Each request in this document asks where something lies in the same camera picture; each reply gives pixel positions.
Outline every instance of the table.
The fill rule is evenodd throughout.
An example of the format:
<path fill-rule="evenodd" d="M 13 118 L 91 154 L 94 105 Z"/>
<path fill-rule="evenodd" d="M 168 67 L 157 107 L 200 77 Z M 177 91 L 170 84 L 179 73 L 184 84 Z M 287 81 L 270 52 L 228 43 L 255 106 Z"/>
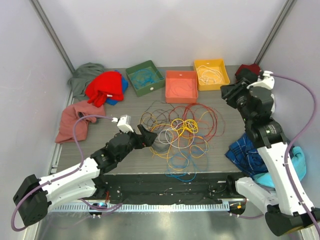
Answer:
<path fill-rule="evenodd" d="M 230 81 L 235 81 L 235 72 L 239 66 L 226 66 Z M 179 70 L 191 71 L 191 66 L 180 67 L 160 67 L 162 70 Z M 125 74 L 125 68 L 118 69 L 121 74 Z M 221 99 L 220 91 L 199 91 L 198 103 L 214 108 L 221 113 L 225 120 L 225 132 L 223 136 L 213 137 L 209 142 L 210 150 L 207 153 L 208 161 L 200 159 L 197 166 L 200 169 L 205 169 L 207 173 L 231 173 L 239 172 L 240 170 L 230 162 L 225 153 L 231 143 L 236 141 L 244 133 L 244 123 L 239 112 L 236 109 L 228 106 Z M 115 106 L 105 104 L 105 112 L 107 116 L 120 117 L 121 115 L 131 116 L 131 126 L 137 129 L 142 113 L 154 102 L 165 102 L 165 88 L 158 89 L 153 93 L 137 97 L 132 86 L 129 84 L 127 91 L 124 94 L 124 101 L 118 102 Z M 218 133 L 222 132 L 223 125 L 218 124 Z M 90 123 L 88 128 L 87 139 L 80 142 L 84 156 L 88 157 L 96 150 L 105 146 L 114 135 L 118 132 L 115 123 L 106 119 L 99 119 L 97 123 Z M 62 145 L 61 155 L 58 162 L 57 171 L 65 170 L 80 162 L 80 153 L 74 142 L 64 143 Z M 154 156 L 149 148 L 132 151 L 118 167 L 110 172 L 110 174 L 139 174 L 139 173 L 165 173 L 167 171 L 166 159 Z"/>

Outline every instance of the light blue glove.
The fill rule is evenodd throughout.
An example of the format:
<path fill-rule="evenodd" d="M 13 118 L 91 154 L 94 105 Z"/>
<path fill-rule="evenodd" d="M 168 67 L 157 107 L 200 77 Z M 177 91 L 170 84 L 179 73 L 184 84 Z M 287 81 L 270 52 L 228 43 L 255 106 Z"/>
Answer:
<path fill-rule="evenodd" d="M 301 180 L 304 178 L 304 176 L 307 173 L 305 154 L 299 146 L 295 146 L 292 149 L 292 153 L 293 153 L 293 158 L 291 159 L 292 164 L 293 164 L 295 172 L 298 175 L 298 178 L 301 182 Z M 258 184 L 261 184 L 261 185 L 264 185 L 264 186 L 267 186 L 270 188 L 275 188 L 275 185 L 272 182 L 270 173 L 268 173 L 268 172 L 254 175 L 253 179 Z"/>

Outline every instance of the metal floor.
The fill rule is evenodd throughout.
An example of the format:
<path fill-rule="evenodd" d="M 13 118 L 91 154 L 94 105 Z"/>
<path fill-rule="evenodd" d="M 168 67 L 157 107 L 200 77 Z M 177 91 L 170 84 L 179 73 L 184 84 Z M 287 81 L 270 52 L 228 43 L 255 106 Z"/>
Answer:
<path fill-rule="evenodd" d="M 259 210 L 247 203 L 245 216 Z M 298 233 L 277 237 L 264 217 L 255 220 L 229 216 L 227 212 L 114 213 L 87 218 L 87 212 L 51 213 L 38 229 L 36 240 L 298 240 Z"/>

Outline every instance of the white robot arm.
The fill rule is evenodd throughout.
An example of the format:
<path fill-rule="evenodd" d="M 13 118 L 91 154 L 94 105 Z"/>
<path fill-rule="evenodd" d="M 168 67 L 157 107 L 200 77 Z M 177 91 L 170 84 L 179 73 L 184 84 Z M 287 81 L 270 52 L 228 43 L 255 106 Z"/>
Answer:
<path fill-rule="evenodd" d="M 240 112 L 245 132 L 257 148 L 275 185 L 275 192 L 270 193 L 250 177 L 241 177 L 230 180 L 233 181 L 233 190 L 250 199 L 265 214 L 271 231 L 280 236 L 312 225 L 303 204 L 317 221 L 320 220 L 320 209 L 315 208 L 306 195 L 289 155 L 285 163 L 288 139 L 281 125 L 271 117 L 275 110 L 271 93 L 275 79 L 271 74 L 270 71 L 261 72 L 254 83 L 242 78 L 235 84 L 222 86 L 221 96 L 229 106 Z M 297 190 L 302 194 L 303 202 L 297 197 L 286 166 L 290 169 Z"/>
<path fill-rule="evenodd" d="M 151 147 L 158 135 L 141 124 L 138 125 L 141 134 L 137 134 L 130 126 L 130 119 L 128 115 L 113 118 L 112 122 L 117 123 L 120 132 L 83 163 L 53 175 L 37 178 L 33 174 L 24 179 L 13 201 L 25 227 L 37 223 L 62 204 L 80 198 L 102 197 L 108 189 L 102 175 L 116 168 L 133 149 Z"/>

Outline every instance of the gray cloth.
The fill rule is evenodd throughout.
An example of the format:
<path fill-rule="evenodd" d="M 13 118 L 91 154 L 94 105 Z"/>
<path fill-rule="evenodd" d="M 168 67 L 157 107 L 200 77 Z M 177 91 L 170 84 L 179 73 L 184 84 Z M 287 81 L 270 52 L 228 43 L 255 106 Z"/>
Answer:
<path fill-rule="evenodd" d="M 100 74 L 106 72 L 107 69 L 101 64 L 86 63 L 81 65 L 74 71 L 73 77 L 68 80 L 69 86 L 73 93 L 73 97 L 79 101 L 89 99 L 85 95 L 87 86 Z"/>

